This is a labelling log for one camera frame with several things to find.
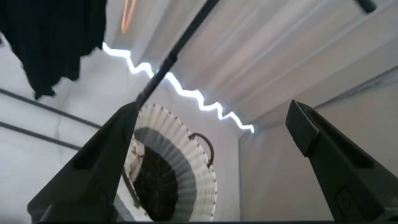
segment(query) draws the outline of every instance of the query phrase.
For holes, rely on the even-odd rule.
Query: orange object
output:
[[[124,12],[123,12],[123,18],[122,18],[122,27],[121,27],[122,34],[126,34],[127,31],[129,30],[130,22],[132,19],[132,13],[134,11],[134,6],[136,5],[136,0],[132,0],[130,9],[129,9],[129,15],[127,16],[127,19],[126,19],[128,5],[129,5],[129,0],[126,0],[126,2],[124,3]]]

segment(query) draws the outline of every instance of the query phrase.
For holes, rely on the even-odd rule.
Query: hanging black garment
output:
[[[79,79],[80,57],[102,49],[106,0],[0,0],[0,32],[23,64],[35,99],[61,77]]]

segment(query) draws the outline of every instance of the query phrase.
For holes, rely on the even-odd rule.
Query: bright zigzag light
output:
[[[105,42],[103,43],[103,49],[104,51],[110,55],[110,56],[115,56],[115,57],[123,57],[126,59],[127,65],[129,66],[130,72],[135,74],[137,72],[142,72],[145,71],[148,74],[149,78],[152,78],[154,76],[154,72],[152,71],[152,67],[149,63],[141,63],[137,67],[135,67],[132,64],[132,61],[130,59],[131,52],[128,50],[117,50],[117,49],[110,49]],[[213,103],[212,105],[205,106],[204,102],[205,99],[203,95],[198,91],[190,91],[190,90],[183,90],[181,87],[181,84],[178,82],[178,80],[174,77],[173,73],[168,72],[166,74],[166,79],[174,86],[175,90],[177,93],[181,96],[186,96],[190,98],[196,98],[198,100],[198,106],[199,109],[202,111],[211,111],[216,109],[217,110],[217,115],[219,120],[223,120],[226,118],[232,118],[238,125],[238,127],[242,130],[247,130],[249,129],[252,133],[254,133],[254,127],[253,125],[243,125],[241,120],[236,116],[234,112],[230,112],[227,115],[223,116],[223,107],[219,102]]]

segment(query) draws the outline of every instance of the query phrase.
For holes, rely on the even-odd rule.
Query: wicker basket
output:
[[[211,159],[196,136],[209,145]],[[145,105],[130,143],[124,182],[139,201],[137,208],[154,221],[211,221],[217,198],[213,158],[206,137],[191,133],[162,106]]]

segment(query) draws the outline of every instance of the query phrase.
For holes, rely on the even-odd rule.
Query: white wall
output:
[[[19,61],[8,48],[0,49],[0,87],[32,98]],[[134,100],[149,81],[145,73],[131,74],[123,58],[94,53],[83,62],[80,80],[62,80],[57,97],[40,101],[67,113],[103,124],[120,106]],[[239,220],[238,136],[233,121],[219,121],[214,111],[198,109],[196,100],[177,95],[164,81],[149,103],[173,111],[191,131],[206,135],[215,149],[218,199],[215,220]],[[96,129],[0,95],[0,121],[82,146]],[[74,155],[75,151],[0,128],[0,222],[29,223],[29,200]]]
[[[373,158],[398,175],[398,83],[319,110]],[[308,159],[280,125],[239,140],[243,220],[331,220]]]

